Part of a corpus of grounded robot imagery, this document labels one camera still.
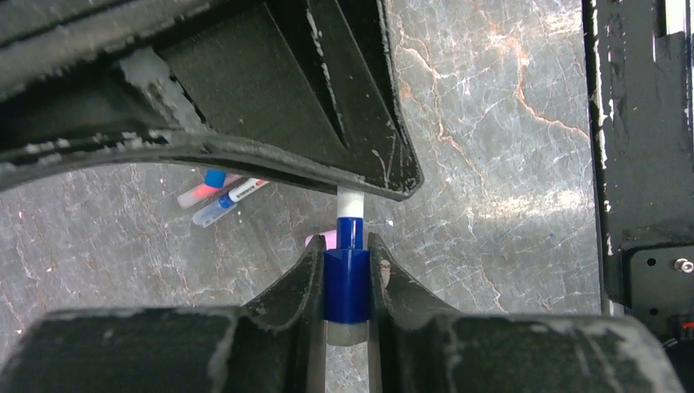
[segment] pink marker cap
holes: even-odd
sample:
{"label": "pink marker cap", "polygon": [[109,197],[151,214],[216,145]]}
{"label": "pink marker cap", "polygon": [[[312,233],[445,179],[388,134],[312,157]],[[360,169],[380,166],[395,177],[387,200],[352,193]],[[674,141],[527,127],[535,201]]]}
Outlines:
{"label": "pink marker cap", "polygon": [[[243,176],[239,174],[228,174],[227,177],[224,179],[224,187],[228,186],[231,183],[236,182],[238,179],[242,178]],[[215,188],[215,187],[210,187],[204,183],[195,186],[191,188],[190,190],[184,192],[182,195],[178,197],[178,204],[183,208],[187,209],[193,205],[195,205],[197,202],[204,201],[208,197],[213,196],[217,192],[222,190],[222,188]]]}
{"label": "pink marker cap", "polygon": [[[326,250],[335,250],[337,248],[337,230],[333,229],[331,231],[318,233],[318,235],[323,235],[326,238]],[[314,234],[306,237],[306,240],[304,240],[304,247],[309,245],[309,242],[311,242],[314,236],[316,235]]]}

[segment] gray floor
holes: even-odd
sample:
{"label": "gray floor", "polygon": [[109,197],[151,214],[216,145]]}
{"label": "gray floor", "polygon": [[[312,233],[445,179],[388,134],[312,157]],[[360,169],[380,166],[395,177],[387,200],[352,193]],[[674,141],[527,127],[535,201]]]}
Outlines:
{"label": "gray floor", "polygon": [[[386,0],[426,184],[367,198],[367,228],[468,313],[599,310],[579,0]],[[212,228],[176,165],[118,165],[0,194],[0,354],[64,307],[243,303],[334,223],[335,198],[270,185]],[[367,389],[364,346],[328,389]]]}

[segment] worn black plastic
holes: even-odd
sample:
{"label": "worn black plastic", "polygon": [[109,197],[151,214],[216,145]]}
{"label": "worn black plastic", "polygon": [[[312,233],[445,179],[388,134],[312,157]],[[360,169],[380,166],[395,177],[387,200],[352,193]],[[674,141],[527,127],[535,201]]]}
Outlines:
{"label": "worn black plastic", "polygon": [[[423,181],[381,0],[4,2],[0,14],[0,190],[138,160],[395,200]],[[133,55],[145,47],[153,57]]]}

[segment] blue marker cap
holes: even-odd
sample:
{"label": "blue marker cap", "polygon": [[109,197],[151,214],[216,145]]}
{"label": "blue marker cap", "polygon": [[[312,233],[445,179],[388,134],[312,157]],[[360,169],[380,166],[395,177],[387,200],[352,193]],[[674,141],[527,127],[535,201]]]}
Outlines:
{"label": "blue marker cap", "polygon": [[224,187],[224,179],[226,177],[227,174],[221,170],[209,169],[205,174],[205,185],[214,188],[222,188]]}

